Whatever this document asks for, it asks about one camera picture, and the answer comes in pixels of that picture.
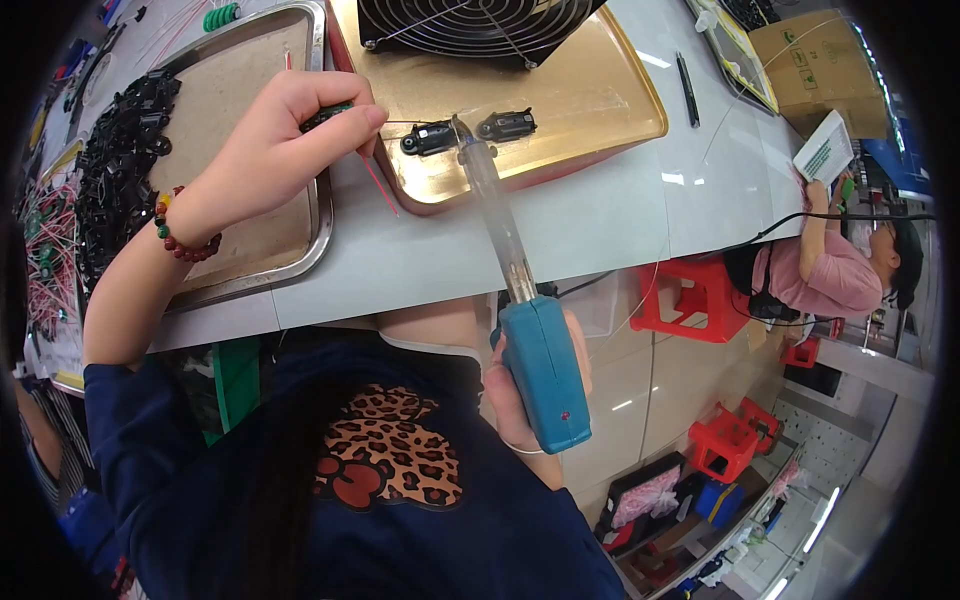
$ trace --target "woman in pink shirt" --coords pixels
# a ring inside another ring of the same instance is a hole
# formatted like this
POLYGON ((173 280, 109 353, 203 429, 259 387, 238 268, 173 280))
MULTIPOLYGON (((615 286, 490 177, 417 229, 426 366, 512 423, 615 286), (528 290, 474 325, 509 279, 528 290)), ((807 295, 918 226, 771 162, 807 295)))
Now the woman in pink shirt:
MULTIPOLYGON (((837 182, 833 203, 822 183, 808 184, 811 212, 839 214, 846 177, 837 182)), ((824 317, 869 315, 886 295, 896 295, 903 310, 913 302, 923 260, 920 236, 907 221, 881 221, 870 236, 869 256, 840 234, 840 221, 816 218, 806 220, 799 237, 724 252, 733 287, 753 297, 751 312, 763 305, 768 310, 755 316, 787 320, 796 311, 824 317)))

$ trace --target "pen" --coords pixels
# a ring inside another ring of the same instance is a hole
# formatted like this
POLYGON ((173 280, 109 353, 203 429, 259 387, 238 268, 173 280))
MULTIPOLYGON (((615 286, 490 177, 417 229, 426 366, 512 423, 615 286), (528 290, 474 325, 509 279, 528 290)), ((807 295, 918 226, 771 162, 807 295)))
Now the pen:
POLYGON ((684 85, 686 98, 686 114, 690 117, 690 127, 700 127, 700 113, 697 111, 697 99, 693 96, 693 86, 690 84, 690 74, 686 71, 684 55, 677 51, 677 67, 680 69, 680 82, 684 85))

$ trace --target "fluorescent light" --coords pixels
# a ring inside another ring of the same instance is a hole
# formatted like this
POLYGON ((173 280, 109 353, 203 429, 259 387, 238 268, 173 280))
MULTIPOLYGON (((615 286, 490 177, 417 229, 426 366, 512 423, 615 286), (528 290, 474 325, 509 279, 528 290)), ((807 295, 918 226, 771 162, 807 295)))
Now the fluorescent light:
POLYGON ((770 593, 763 596, 763 600, 776 600, 777 596, 786 588, 786 579, 780 579, 773 589, 770 590, 770 593))
POLYGON ((824 528, 824 524, 827 522, 827 517, 830 516, 830 511, 833 510, 833 505, 836 504, 837 497, 840 495, 840 488, 833 488, 833 494, 830 495, 830 501, 827 503, 827 508, 824 510, 824 513, 817 519, 817 526, 813 528, 813 533, 810 534, 809 539, 807 539, 804 544, 804 552, 809 552, 810 548, 813 547, 813 542, 817 540, 817 536, 820 535, 820 530, 824 528))
POLYGON ((650 64, 654 66, 658 66, 661 69, 665 69, 670 66, 670 63, 667 62, 666 60, 658 59, 655 56, 651 56, 645 52, 640 52, 639 50, 636 51, 636 55, 640 57, 640 60, 643 60, 644 62, 649 62, 650 64))
POLYGON ((667 183, 684 184, 684 176, 679 173, 660 173, 660 178, 667 183))

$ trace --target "red plastic stool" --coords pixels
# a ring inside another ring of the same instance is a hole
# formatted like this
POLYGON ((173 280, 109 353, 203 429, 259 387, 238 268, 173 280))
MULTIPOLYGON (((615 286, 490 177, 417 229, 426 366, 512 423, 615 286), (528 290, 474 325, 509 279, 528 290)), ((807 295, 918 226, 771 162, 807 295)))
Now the red plastic stool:
POLYGON ((756 451, 764 455, 773 452, 780 434, 783 433, 783 423, 746 396, 740 400, 740 408, 743 410, 742 419, 748 427, 757 432, 757 437, 763 433, 763 439, 756 443, 756 451), (760 426, 763 426, 765 431, 761 431, 760 426))
POLYGON ((784 365, 813 369, 817 362, 817 350, 820 349, 820 338, 806 338, 796 346, 788 346, 783 350, 780 361, 784 365))
MULTIPOLYGON (((646 549, 650 551, 652 555, 657 555, 657 547, 652 543, 648 542, 646 549)), ((643 577, 650 580, 650 583, 656 588, 663 587, 670 579, 673 577, 674 573, 680 570, 680 566, 677 564, 677 559, 672 556, 665 556, 660 562, 660 566, 649 567, 643 563, 643 559, 647 558, 646 555, 640 554, 637 552, 634 554, 631 564, 634 568, 640 572, 643 577)))
POLYGON ((690 425, 687 435, 696 443, 690 464, 720 483, 733 483, 754 458, 759 436, 753 427, 717 402, 720 416, 704 425, 690 425), (718 456, 727 459, 722 473, 710 468, 718 456))
POLYGON ((747 316, 748 299, 733 289, 722 256, 701 261, 673 258, 661 262, 659 267, 636 267, 636 273, 640 279, 640 297, 646 297, 646 301, 643 314, 630 319, 630 328, 633 331, 651 329, 693 340, 724 344, 750 319, 747 316), (657 282, 654 280, 655 270, 658 275, 693 281, 692 288, 685 287, 680 293, 676 310, 682 314, 669 323, 660 320, 660 298, 656 289, 657 282), (694 313, 707 315, 706 327, 681 324, 694 313))

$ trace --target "black fan housing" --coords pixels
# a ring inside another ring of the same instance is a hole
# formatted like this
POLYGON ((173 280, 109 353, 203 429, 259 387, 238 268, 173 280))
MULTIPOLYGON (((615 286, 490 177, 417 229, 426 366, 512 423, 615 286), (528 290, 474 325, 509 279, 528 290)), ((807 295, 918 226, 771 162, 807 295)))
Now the black fan housing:
POLYGON ((372 52, 419 50, 534 69, 607 0, 357 0, 372 52))

